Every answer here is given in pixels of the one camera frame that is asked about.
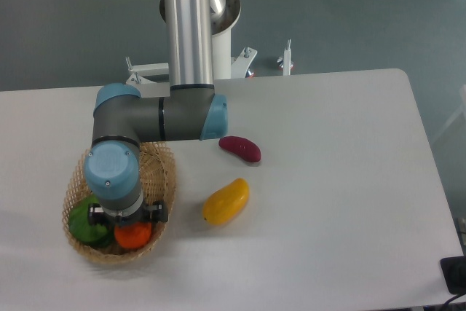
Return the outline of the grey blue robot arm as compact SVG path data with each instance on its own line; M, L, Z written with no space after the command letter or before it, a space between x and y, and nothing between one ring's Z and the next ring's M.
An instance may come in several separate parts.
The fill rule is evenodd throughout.
M91 225L168 220L165 201L145 200L139 174L142 143L226 135L226 98L213 84L210 0L165 0L165 21L170 94L145 98L136 87L121 83L98 91L92 147L84 161L86 183L98 200L87 209Z

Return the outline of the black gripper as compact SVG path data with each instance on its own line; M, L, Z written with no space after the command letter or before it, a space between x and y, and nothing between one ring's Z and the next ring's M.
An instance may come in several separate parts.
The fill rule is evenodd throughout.
M142 205L134 213L125 216L116 211L106 210L97 203L91 203L87 208L87 222L90 226L108 227L127 227L138 222L167 223L168 208L164 200L158 200L151 205Z

